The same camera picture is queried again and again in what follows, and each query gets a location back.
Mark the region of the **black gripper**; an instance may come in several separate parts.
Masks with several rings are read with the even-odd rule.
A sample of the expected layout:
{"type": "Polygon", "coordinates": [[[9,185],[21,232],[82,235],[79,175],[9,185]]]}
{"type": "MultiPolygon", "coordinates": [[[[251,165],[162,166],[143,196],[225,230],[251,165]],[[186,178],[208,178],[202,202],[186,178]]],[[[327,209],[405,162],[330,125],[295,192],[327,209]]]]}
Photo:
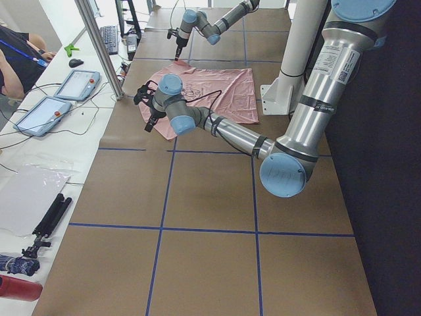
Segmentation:
{"type": "Polygon", "coordinates": [[[145,125],[144,131],[151,132],[153,127],[158,123],[159,119],[164,117],[164,109],[161,106],[149,105],[150,117],[145,125]]]}
{"type": "Polygon", "coordinates": [[[176,36],[176,44],[177,44],[177,49],[176,49],[175,61],[178,61],[180,58],[182,49],[187,46],[187,39],[181,37],[181,35],[178,34],[176,36]]]}

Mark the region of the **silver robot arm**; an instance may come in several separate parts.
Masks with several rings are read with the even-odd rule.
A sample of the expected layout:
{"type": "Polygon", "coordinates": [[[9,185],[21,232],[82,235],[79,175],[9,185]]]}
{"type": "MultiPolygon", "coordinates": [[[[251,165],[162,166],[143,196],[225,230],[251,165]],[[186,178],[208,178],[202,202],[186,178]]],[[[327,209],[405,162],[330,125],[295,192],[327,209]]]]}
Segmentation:
{"type": "Polygon", "coordinates": [[[262,86],[267,115],[290,114],[283,136],[257,134],[208,107],[192,107],[182,96],[182,80],[164,75],[152,91],[144,86],[151,131],[168,118],[178,136],[202,128],[238,151],[262,160],[260,181],[271,194],[301,193],[318,160],[318,144],[361,55],[384,44],[384,27],[393,1],[299,1],[279,76],[262,86]]]}
{"type": "Polygon", "coordinates": [[[223,17],[218,19],[214,24],[208,21],[207,15],[204,11],[193,11],[191,9],[185,10],[182,22],[178,28],[170,28],[167,33],[167,38],[172,36],[176,38],[176,53],[174,60],[177,61],[182,54],[183,48],[188,44],[190,35],[194,28],[211,44],[215,45],[220,41],[220,36],[231,28],[237,21],[241,20],[249,13],[255,12],[259,7],[259,0],[242,1],[223,17]]]}

